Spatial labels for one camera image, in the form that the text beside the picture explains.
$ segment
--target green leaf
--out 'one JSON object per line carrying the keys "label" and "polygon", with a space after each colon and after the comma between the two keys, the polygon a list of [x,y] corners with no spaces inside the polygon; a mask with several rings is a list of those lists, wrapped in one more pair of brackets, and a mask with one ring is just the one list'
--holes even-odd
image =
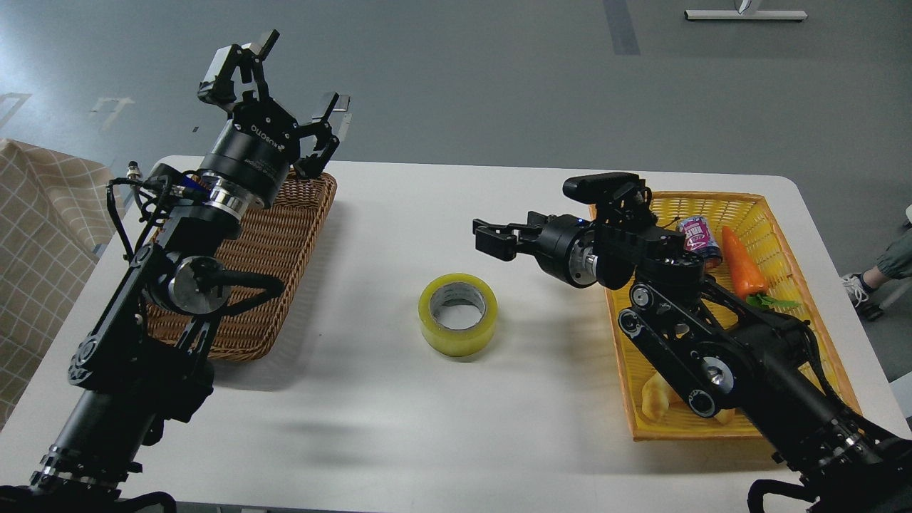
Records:
{"label": "green leaf", "polygon": [[760,309],[792,309],[801,306],[797,301],[777,299],[762,292],[752,294],[744,300],[747,304]]}

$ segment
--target plaid cloth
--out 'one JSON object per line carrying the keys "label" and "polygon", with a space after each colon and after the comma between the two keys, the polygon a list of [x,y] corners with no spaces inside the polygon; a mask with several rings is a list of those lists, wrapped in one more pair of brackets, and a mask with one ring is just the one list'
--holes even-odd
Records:
{"label": "plaid cloth", "polygon": [[0,139],[0,429],[114,233],[105,166]]}

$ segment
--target shoe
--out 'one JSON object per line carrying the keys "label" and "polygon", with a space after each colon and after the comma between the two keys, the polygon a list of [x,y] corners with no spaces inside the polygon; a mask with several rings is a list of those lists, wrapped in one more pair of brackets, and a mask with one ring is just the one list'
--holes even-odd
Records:
{"label": "shoe", "polygon": [[845,294],[849,297],[849,300],[852,301],[852,306],[858,309],[866,302],[871,300],[871,297],[868,296],[865,288],[861,285],[861,280],[858,279],[858,275],[848,274],[842,276],[843,288],[845,288]]}

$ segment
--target can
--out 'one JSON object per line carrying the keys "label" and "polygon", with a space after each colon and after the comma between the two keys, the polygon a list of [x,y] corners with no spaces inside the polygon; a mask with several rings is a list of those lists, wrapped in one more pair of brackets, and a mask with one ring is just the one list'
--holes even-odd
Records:
{"label": "can", "polygon": [[678,231],[684,234],[684,248],[703,257],[706,269],[722,263],[722,250],[712,236],[710,223],[702,215],[693,215],[678,222]]}

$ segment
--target packing tape roll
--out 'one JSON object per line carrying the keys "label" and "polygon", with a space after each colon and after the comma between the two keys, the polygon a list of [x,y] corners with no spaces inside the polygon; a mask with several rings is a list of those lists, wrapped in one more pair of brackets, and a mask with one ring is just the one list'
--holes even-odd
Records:
{"label": "packing tape roll", "polygon": [[[438,320],[440,311],[454,305],[472,305],[482,317],[463,330],[448,328]],[[497,299],[480,279],[463,273],[441,276],[431,281],[418,300],[421,334],[435,350],[447,356],[468,356],[481,351],[494,335]]]}

